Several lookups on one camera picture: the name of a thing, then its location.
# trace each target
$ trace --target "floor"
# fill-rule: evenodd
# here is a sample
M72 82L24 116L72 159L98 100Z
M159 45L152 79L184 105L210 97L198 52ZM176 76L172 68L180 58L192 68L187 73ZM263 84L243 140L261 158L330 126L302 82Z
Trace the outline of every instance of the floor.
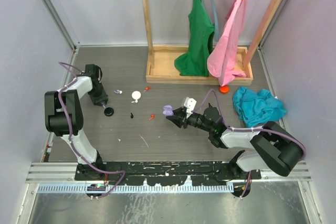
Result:
M297 182L255 182L243 200L230 193L113 194L98 201L83 194L38 194L29 224L45 223L305 224L309 219Z
M147 47L92 47L80 48L76 66L94 63L103 72L102 83L110 96L108 106L114 115L106 117L103 108L94 106L88 95L81 99L84 115L84 131L104 161L228 161L238 149L218 149L208 142L204 131L188 127L179 129L163 116L163 107L181 106L185 97L194 98L200 104L209 89L218 86L187 84L146 83ZM265 73L258 53L251 61L254 81L250 89L268 89ZM138 103L131 103L131 93L143 91ZM228 94L219 94L220 105L226 121L235 127L244 126L233 109L232 96L239 86L230 86ZM216 105L214 96L208 102ZM75 161L68 145L55 137L49 161Z

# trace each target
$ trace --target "green shirt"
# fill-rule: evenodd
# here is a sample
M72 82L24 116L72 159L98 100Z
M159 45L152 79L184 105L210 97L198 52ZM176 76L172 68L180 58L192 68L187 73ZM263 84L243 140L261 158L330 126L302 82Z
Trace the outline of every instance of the green shirt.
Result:
M188 52L175 60L181 76L209 76L206 61L212 52L215 27L201 0L193 0L189 14L190 41Z

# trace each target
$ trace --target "wooden pole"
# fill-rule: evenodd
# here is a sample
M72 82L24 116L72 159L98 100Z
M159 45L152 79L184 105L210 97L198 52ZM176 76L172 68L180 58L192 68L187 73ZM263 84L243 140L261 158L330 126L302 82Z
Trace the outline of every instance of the wooden pole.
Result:
M152 40L152 28L151 28L151 20L149 15L149 1L142 0L143 6L143 16L145 18L145 26L146 26L146 35L147 35L147 43L148 43L148 59L152 68L154 68L154 51L153 51L153 40Z
M247 55L243 59L243 67L246 69L248 67L248 64L250 63L254 53L257 50L257 47L259 46L261 39L263 38L266 29L269 26L269 23L271 22L276 10L278 9L280 3L282 0L271 0L268 4L268 7L265 11L265 14L263 16L263 19L260 22L260 25L257 29L256 34L254 35L254 38L252 40L252 43L250 47L248 48Z

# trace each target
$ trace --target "red cap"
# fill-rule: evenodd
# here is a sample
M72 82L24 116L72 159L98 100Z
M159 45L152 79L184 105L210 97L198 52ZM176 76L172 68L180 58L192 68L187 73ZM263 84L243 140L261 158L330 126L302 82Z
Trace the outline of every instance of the red cap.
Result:
M225 85L225 86L219 87L219 91L222 94L226 94L227 92L229 92L229 86Z

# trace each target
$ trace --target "wooden frame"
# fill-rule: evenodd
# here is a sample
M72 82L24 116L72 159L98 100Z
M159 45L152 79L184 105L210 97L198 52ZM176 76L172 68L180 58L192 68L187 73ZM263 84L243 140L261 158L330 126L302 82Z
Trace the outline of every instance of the wooden frame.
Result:
M246 47L238 47L235 69L244 71L245 78L235 78L231 85L251 85L253 73L250 61L257 50L276 10L282 0L271 0L266 12L260 22L252 43L247 50ZM184 84L218 84L215 77L180 76L175 69L174 60L181 54L187 52L188 46L177 45L153 45L152 30L149 13L149 1L142 0L143 14L148 42L148 62L146 81L148 83L184 83Z

